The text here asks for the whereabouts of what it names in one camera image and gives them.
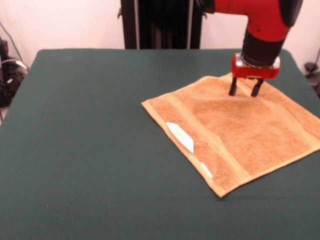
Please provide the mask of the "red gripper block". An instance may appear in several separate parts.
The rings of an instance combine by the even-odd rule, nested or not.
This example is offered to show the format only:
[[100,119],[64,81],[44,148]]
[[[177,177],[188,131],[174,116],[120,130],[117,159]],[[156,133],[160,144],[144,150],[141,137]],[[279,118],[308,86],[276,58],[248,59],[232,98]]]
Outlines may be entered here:
[[246,63],[242,59],[242,55],[240,53],[233,54],[231,60],[231,72],[233,78],[228,94],[230,96],[234,96],[236,94],[237,78],[258,79],[251,92],[251,96],[256,97],[265,81],[264,79],[275,79],[280,71],[280,67],[281,59],[279,56],[275,59],[271,66],[257,67]]

